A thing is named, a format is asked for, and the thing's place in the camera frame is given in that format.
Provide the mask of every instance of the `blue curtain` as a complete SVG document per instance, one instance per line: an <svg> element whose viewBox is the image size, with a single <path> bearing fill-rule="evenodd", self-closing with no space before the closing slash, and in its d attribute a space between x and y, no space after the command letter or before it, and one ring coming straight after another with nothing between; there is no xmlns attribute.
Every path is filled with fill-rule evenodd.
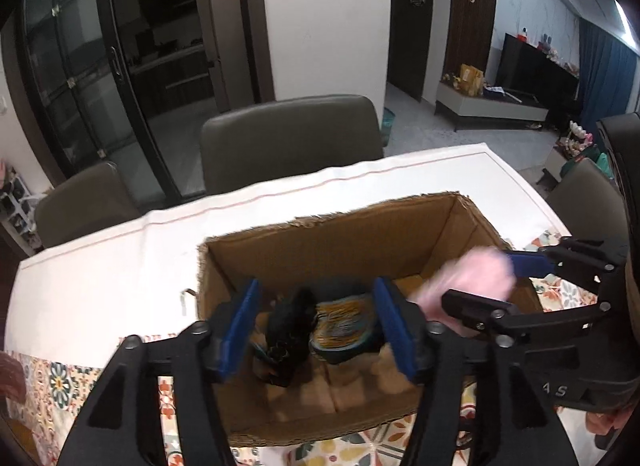
<svg viewBox="0 0 640 466"><path fill-rule="evenodd" d="M600 27L580 18L581 126L604 149L596 121L626 112L636 73L636 54Z"/></svg>

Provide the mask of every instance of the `wooden door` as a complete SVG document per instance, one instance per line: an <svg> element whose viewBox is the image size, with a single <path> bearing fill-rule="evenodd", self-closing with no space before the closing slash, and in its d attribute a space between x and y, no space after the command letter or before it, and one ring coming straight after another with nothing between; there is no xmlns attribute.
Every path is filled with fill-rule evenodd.
<svg viewBox="0 0 640 466"><path fill-rule="evenodd" d="M460 65L486 70L494 32L496 0L451 0L444 73L460 73Z"/></svg>
<svg viewBox="0 0 640 466"><path fill-rule="evenodd" d="M391 0L387 79L414 99L422 99L433 0Z"/></svg>

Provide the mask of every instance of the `glass sliding door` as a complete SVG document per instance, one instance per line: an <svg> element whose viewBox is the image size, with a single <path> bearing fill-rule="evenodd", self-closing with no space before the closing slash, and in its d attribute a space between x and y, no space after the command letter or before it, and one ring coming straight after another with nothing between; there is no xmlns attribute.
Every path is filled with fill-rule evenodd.
<svg viewBox="0 0 640 466"><path fill-rule="evenodd" d="M257 95L240 0L24 0L18 21L67 176L108 159L143 209L204 195L202 125Z"/></svg>
<svg viewBox="0 0 640 466"><path fill-rule="evenodd" d="M220 68L207 58L196 0L112 5L113 37L142 120L180 195L203 194L200 130L228 104Z"/></svg>
<svg viewBox="0 0 640 466"><path fill-rule="evenodd" d="M143 209L164 205L111 73L97 0L24 0L20 25L46 120L72 172L113 160Z"/></svg>

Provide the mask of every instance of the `tv stand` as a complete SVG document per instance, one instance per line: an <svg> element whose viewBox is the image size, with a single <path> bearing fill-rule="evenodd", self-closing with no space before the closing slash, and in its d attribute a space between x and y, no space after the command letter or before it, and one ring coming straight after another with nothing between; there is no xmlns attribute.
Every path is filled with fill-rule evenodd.
<svg viewBox="0 0 640 466"><path fill-rule="evenodd" d="M438 85L436 113L476 128L525 128L544 123L548 109L540 104L520 104L485 97L469 97L445 83Z"/></svg>

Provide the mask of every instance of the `patterned tablecloth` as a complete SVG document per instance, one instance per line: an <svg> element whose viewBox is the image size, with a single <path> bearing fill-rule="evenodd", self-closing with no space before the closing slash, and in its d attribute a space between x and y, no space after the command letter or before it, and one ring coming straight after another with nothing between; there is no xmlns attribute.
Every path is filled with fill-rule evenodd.
<svg viewBox="0 0 640 466"><path fill-rule="evenodd" d="M548 231L524 249L535 251L542 245L555 245L559 236ZM596 296L558 277L533 279L545 311L575 308L596 303ZM175 334L143 338L155 341ZM121 343L114 341L114 350ZM9 415L33 432L44 466L54 466L73 421L86 400L101 369L50 362L33 356L9 352L24 368L27 401L21 405L8 401ZM175 419L171 377L158 379L161 423L168 464L182 464ZM475 416L474 385L463 394L461 414ZM310 442L283 448L232 448L240 464L258 466L398 466L406 449L414 416L406 416L377 428L332 440ZM466 465L468 451L459 451L454 465Z"/></svg>

